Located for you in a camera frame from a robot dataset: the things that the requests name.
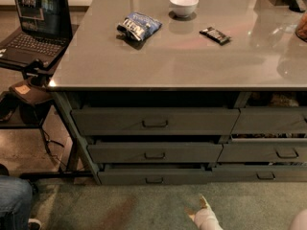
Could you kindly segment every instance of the person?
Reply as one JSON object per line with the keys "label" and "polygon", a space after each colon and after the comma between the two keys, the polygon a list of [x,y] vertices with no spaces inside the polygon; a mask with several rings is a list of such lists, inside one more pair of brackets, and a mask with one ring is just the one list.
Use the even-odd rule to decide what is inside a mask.
{"label": "person", "polygon": [[0,229],[40,230],[41,222],[30,218],[32,186],[26,180],[8,176],[0,165]]}

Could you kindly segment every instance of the jeans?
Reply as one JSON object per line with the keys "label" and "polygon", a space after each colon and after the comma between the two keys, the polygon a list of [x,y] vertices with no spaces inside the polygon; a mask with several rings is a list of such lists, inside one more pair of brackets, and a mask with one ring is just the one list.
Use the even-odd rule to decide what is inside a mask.
{"label": "jeans", "polygon": [[0,218],[5,229],[28,229],[31,201],[32,187],[27,181],[0,175]]}

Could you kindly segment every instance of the drawer handle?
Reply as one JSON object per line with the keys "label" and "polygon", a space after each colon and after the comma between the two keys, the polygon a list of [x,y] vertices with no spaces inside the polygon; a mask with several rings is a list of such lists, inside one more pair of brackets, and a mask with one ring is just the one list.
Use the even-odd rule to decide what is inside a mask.
{"label": "drawer handle", "polygon": [[159,180],[149,180],[148,178],[145,178],[145,182],[146,184],[163,184],[164,183],[164,179],[163,177],[161,177]]}
{"label": "drawer handle", "polygon": [[144,157],[148,160],[150,159],[165,159],[165,152],[163,152],[160,156],[148,156],[146,152],[144,153]]}
{"label": "drawer handle", "polygon": [[169,122],[167,120],[164,121],[163,124],[161,125],[147,125],[146,122],[143,120],[142,121],[142,126],[145,128],[153,128],[153,127],[167,127],[169,125]]}
{"label": "drawer handle", "polygon": [[272,172],[272,177],[261,177],[259,174],[257,174],[257,178],[259,180],[275,180],[276,177],[275,177],[275,174]]}
{"label": "drawer handle", "polygon": [[299,155],[298,155],[298,153],[297,153],[297,151],[296,151],[295,149],[294,149],[294,152],[295,152],[295,155],[293,155],[293,156],[282,156],[282,155],[279,154],[278,151],[276,151],[276,155],[277,155],[279,158],[282,158],[282,159],[294,159],[294,158],[298,158]]}

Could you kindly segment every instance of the snack bag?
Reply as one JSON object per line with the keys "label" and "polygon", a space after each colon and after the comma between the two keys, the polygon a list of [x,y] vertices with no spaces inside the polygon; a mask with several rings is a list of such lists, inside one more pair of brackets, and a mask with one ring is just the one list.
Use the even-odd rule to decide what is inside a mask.
{"label": "snack bag", "polygon": [[132,12],[122,24],[117,26],[117,31],[132,40],[144,41],[159,30],[161,26],[162,23],[156,19],[139,12]]}

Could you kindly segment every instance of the person's leg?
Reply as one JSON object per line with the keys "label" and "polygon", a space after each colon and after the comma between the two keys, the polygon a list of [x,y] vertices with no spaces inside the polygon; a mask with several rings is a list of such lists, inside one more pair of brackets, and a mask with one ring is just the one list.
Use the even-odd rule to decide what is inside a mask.
{"label": "person's leg", "polygon": [[5,229],[28,229],[31,201],[32,187],[29,182],[0,175],[0,217],[5,217]]}
{"label": "person's leg", "polygon": [[7,167],[4,165],[0,164],[0,175],[9,175],[9,171]]}
{"label": "person's leg", "polygon": [[299,212],[292,221],[289,230],[307,229],[307,209]]}

